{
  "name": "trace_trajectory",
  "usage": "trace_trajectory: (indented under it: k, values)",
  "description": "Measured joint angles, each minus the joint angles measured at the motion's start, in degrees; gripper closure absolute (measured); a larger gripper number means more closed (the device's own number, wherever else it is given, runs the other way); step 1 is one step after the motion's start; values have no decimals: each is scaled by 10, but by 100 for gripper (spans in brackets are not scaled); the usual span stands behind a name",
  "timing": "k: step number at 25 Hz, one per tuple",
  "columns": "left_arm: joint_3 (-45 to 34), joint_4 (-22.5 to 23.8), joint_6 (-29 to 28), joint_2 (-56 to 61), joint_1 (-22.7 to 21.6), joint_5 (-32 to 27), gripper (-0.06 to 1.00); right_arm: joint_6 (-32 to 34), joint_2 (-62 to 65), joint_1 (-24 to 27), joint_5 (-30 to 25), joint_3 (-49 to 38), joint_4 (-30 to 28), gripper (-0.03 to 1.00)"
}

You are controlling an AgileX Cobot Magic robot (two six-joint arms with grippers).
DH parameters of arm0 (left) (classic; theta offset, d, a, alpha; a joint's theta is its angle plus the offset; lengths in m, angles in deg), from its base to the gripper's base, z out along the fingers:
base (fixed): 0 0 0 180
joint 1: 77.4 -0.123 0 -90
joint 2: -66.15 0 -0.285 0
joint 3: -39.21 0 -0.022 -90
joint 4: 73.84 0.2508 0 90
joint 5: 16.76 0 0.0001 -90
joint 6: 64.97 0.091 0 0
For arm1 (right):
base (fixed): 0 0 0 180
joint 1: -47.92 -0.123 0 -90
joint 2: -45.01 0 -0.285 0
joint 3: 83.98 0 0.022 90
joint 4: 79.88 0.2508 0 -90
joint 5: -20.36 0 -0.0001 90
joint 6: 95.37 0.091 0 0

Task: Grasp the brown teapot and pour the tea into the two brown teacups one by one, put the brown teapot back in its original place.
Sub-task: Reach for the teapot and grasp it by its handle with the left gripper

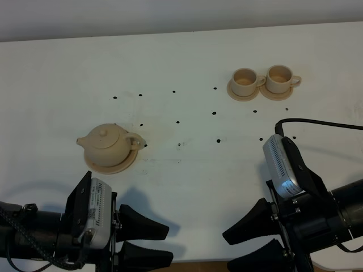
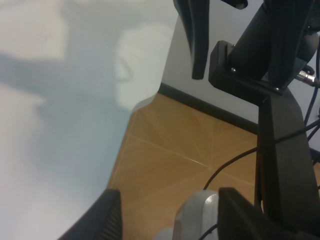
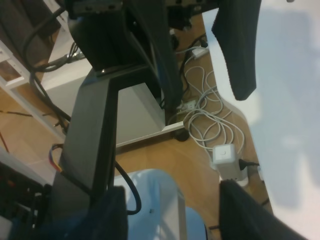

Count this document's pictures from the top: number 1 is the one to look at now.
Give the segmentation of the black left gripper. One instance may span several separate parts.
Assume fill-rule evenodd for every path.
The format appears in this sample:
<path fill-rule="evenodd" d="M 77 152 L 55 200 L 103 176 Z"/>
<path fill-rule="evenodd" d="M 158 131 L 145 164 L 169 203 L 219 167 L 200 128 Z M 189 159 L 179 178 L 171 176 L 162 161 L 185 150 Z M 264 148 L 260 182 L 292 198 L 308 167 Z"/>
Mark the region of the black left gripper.
<path fill-rule="evenodd" d="M 152 271 L 169 267 L 174 258 L 172 252 L 165 250 L 147 249 L 131 244 L 129 240 L 164 240 L 170 228 L 164 224 L 153 221 L 129 205 L 120 205 L 119 219 L 116 222 L 116 197 L 111 195 L 111 232 L 107 245 L 103 249 L 88 249 L 85 264 L 95 264 L 96 272 L 107 271 Z M 121 251 L 116 252 L 116 231 L 119 230 L 119 242 L 125 241 Z M 75 261 L 81 252 L 81 244 L 66 246 L 58 239 L 56 257 L 67 257 Z"/>

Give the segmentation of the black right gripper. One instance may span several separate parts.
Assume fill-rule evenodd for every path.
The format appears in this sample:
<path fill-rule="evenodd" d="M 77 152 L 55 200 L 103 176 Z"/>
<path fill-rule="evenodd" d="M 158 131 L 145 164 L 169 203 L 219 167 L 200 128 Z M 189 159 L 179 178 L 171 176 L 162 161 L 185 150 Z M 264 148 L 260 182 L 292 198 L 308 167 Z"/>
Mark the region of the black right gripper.
<path fill-rule="evenodd" d="M 294 271 L 294 266 L 295 271 L 313 271 L 311 253 L 352 239 L 349 225 L 324 183 L 318 182 L 318 192 L 323 197 L 304 192 L 288 199 L 277 194 L 271 180 L 267 181 L 267 186 L 278 221 L 272 219 L 271 204 L 261 198 L 222 236 L 228 244 L 235 245 L 257 237 L 282 234 L 285 245 L 294 254 L 294 265 L 289 252 L 273 239 L 256 251 L 229 261 L 228 271 Z"/>

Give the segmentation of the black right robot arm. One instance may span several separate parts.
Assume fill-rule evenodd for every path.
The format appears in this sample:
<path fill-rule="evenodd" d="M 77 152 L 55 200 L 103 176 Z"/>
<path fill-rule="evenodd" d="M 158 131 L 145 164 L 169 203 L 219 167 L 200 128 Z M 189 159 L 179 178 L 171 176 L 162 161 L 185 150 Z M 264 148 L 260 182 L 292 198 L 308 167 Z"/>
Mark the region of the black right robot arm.
<path fill-rule="evenodd" d="M 281 198 L 267 181 L 272 202 L 265 198 L 222 236 L 230 244 L 276 236 L 261 248 L 227 263 L 228 271 L 313 271 L 311 253 L 362 236 L 362 181 L 328 192 L 329 203 L 309 193 Z"/>

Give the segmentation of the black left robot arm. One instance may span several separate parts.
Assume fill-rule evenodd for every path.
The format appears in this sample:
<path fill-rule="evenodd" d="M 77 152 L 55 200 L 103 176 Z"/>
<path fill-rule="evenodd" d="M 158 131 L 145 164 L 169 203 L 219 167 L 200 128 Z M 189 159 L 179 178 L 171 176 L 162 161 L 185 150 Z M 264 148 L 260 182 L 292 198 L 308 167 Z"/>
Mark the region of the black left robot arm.
<path fill-rule="evenodd" d="M 168 227 L 152 221 L 128 205 L 116 207 L 116 193 L 111 194 L 106 208 L 105 245 L 95 244 L 96 230 L 86 228 L 86 220 L 96 212 L 86 210 L 83 197 L 73 196 L 66 212 L 59 214 L 38 210 L 35 204 L 19 207 L 1 203 L 1 257 L 14 270 L 14 259 L 47 261 L 50 266 L 66 271 L 95 265 L 96 271 L 152 271 L 169 267 L 173 253 L 147 249 L 131 240 L 163 240 Z"/>

